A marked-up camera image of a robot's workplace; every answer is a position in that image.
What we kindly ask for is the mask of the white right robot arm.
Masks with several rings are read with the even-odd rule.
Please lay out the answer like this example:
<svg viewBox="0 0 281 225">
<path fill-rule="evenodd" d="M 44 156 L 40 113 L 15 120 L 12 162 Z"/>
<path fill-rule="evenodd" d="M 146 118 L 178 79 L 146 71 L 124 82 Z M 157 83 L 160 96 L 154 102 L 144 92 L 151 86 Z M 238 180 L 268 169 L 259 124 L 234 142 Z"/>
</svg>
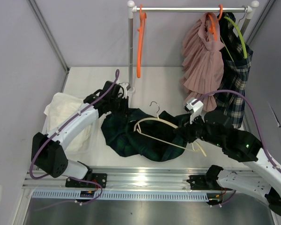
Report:
<svg viewBox="0 0 281 225">
<path fill-rule="evenodd" d="M 193 122 L 184 117 L 175 134 L 192 143 L 197 139 L 221 148 L 224 155 L 252 169 L 263 182 L 254 181 L 220 166 L 212 165 L 205 174 L 205 185 L 233 189 L 252 196 L 281 216 L 281 166 L 273 165 L 261 141 L 253 134 L 235 129 L 231 119 L 220 111 L 207 112 Z"/>
</svg>

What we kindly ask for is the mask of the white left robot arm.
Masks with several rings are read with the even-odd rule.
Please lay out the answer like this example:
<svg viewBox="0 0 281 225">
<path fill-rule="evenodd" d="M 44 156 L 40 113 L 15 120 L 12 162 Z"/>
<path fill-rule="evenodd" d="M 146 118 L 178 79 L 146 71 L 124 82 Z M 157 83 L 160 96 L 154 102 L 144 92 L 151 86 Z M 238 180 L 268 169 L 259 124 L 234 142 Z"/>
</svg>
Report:
<svg viewBox="0 0 281 225">
<path fill-rule="evenodd" d="M 55 129 L 47 134 L 34 135 L 31 151 L 30 176 L 33 179 L 33 167 L 37 166 L 46 175 L 73 177 L 83 188 L 92 183 L 89 167 L 81 162 L 69 160 L 65 150 L 74 138 L 87 126 L 96 122 L 102 115 L 111 113 L 127 114 L 128 90 L 130 84 L 107 81 L 102 89 L 87 96 L 82 105 Z"/>
</svg>

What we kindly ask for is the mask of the green plaid skirt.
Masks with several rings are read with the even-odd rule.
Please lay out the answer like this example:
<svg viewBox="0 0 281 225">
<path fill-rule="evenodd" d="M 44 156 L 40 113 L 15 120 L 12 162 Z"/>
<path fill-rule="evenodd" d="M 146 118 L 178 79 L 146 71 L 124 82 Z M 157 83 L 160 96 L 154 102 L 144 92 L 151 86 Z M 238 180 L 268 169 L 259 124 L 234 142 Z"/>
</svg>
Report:
<svg viewBox="0 0 281 225">
<path fill-rule="evenodd" d="M 110 146 L 121 157 L 142 155 L 156 162 L 165 162 L 182 155 L 185 150 L 164 144 L 154 139 L 145 137 L 133 131 L 135 123 L 151 115 L 139 108 L 130 108 L 128 116 L 110 114 L 104 119 L 101 130 L 105 137 L 106 145 Z M 187 146 L 187 142 L 180 136 L 173 143 Z"/>
</svg>

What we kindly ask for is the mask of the cream hanger with metal hook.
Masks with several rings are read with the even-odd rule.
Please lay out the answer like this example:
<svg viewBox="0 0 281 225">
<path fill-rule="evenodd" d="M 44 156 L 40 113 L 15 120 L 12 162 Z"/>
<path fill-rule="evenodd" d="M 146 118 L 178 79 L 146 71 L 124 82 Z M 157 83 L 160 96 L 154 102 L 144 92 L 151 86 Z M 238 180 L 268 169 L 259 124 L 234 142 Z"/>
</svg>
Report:
<svg viewBox="0 0 281 225">
<path fill-rule="evenodd" d="M 204 157 L 207 157 L 206 152 L 203 147 L 197 142 L 194 141 L 197 148 L 195 148 L 194 144 L 191 143 L 191 149 L 184 147 L 179 144 L 173 143 L 176 135 L 174 134 L 174 130 L 178 128 L 177 125 L 167 121 L 165 119 L 161 119 L 159 117 L 160 106 L 156 101 L 151 101 L 149 106 L 152 104 L 156 104 L 158 109 L 156 111 L 156 117 L 146 117 L 137 121 L 133 127 L 133 131 L 137 132 L 140 135 L 145 137 L 154 139 L 156 141 L 162 142 L 164 144 L 168 144 L 174 146 L 175 148 L 191 151 L 191 152 L 201 152 Z"/>
</svg>

